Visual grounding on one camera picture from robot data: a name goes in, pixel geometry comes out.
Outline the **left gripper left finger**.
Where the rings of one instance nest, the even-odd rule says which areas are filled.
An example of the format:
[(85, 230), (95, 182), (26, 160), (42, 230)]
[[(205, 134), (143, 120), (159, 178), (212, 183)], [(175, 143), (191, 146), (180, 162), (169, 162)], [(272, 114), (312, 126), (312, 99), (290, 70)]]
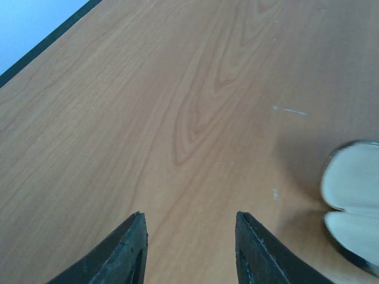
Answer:
[(147, 261), (145, 214), (131, 214), (87, 255), (50, 283), (143, 283)]

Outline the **plaid brown glasses case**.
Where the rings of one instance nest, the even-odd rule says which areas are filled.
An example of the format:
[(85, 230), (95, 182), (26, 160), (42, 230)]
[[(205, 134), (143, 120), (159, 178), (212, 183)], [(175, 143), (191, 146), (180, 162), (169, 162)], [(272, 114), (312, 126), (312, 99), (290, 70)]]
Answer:
[(320, 193), (332, 208), (323, 217), (332, 246), (378, 276), (378, 142), (353, 140), (334, 149), (322, 170)]

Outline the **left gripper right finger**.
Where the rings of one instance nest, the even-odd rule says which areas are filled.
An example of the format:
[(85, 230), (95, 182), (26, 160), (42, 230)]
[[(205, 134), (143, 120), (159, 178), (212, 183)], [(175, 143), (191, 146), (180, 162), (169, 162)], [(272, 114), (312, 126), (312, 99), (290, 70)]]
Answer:
[(235, 255), (239, 283), (332, 283), (248, 212), (236, 214)]

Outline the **black enclosure frame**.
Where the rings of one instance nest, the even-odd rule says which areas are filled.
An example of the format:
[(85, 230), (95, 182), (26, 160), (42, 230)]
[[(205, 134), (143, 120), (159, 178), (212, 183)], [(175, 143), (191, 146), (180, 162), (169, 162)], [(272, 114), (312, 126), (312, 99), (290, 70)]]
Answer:
[(38, 57), (46, 48), (51, 46), (59, 37), (67, 32), (70, 27), (77, 23), (84, 17), (90, 10), (96, 7), (101, 0), (90, 0), (85, 5), (80, 7), (74, 14), (60, 24), (53, 30), (47, 37), (33, 47), (22, 58), (15, 62), (9, 69), (4, 71), (1, 75), (1, 87), (8, 83), (15, 75), (17, 75), (23, 68), (30, 64), (36, 57)]

